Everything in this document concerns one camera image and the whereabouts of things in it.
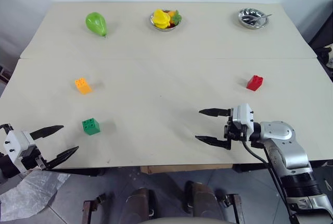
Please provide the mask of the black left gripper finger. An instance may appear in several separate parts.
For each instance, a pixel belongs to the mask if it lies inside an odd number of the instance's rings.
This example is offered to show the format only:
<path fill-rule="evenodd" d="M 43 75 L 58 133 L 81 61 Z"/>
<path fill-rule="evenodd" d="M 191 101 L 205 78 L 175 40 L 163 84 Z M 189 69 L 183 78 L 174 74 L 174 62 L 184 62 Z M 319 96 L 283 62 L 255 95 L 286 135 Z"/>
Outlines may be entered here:
<path fill-rule="evenodd" d="M 53 169 L 57 167 L 58 165 L 64 163 L 66 160 L 68 160 L 77 150 L 79 149 L 79 146 L 72 147 L 56 156 L 55 159 L 51 161 L 45 162 L 46 169 Z"/>
<path fill-rule="evenodd" d="M 45 137 L 50 136 L 50 135 L 54 134 L 55 132 L 59 131 L 63 127 L 64 127 L 63 125 L 55 125 L 55 126 L 41 128 L 39 130 L 31 132 L 30 136 L 33 140 L 37 140 L 39 138 L 45 138 Z"/>

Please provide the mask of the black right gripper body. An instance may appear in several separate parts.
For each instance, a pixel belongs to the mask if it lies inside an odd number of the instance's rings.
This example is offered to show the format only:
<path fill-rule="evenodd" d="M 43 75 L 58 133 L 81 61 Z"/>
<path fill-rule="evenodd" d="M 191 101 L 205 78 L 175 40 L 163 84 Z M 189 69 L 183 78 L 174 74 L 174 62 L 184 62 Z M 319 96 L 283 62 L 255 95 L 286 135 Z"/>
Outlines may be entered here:
<path fill-rule="evenodd" d="M 224 138 L 228 141 L 246 141 L 247 125 L 241 123 L 241 117 L 238 116 L 238 109 L 231 108 L 227 124 L 224 126 Z"/>

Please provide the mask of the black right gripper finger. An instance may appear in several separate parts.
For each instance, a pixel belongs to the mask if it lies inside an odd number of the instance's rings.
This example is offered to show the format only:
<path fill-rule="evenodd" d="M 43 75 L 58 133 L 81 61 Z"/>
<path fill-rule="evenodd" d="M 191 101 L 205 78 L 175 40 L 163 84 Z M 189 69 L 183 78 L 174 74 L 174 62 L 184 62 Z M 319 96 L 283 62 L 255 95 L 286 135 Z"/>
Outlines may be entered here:
<path fill-rule="evenodd" d="M 199 113 L 212 117 L 218 117 L 218 116 L 230 117 L 231 109 L 209 108 L 209 109 L 202 109 L 199 111 Z"/>
<path fill-rule="evenodd" d="M 226 150 L 231 149 L 231 140 L 222 141 L 211 136 L 199 136 L 199 135 L 196 135 L 195 138 L 211 146 L 222 147 Z"/>

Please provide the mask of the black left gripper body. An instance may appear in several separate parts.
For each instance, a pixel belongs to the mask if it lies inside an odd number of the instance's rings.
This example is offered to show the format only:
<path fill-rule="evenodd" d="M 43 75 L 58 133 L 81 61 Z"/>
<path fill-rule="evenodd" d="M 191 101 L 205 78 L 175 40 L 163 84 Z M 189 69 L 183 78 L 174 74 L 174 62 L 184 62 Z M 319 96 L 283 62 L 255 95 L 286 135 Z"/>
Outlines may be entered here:
<path fill-rule="evenodd" d="M 24 157 L 21 162 L 26 170 L 33 169 L 35 167 L 39 167 L 42 170 L 48 168 L 47 161 L 43 158 L 37 146 L 35 146 L 30 155 Z"/>

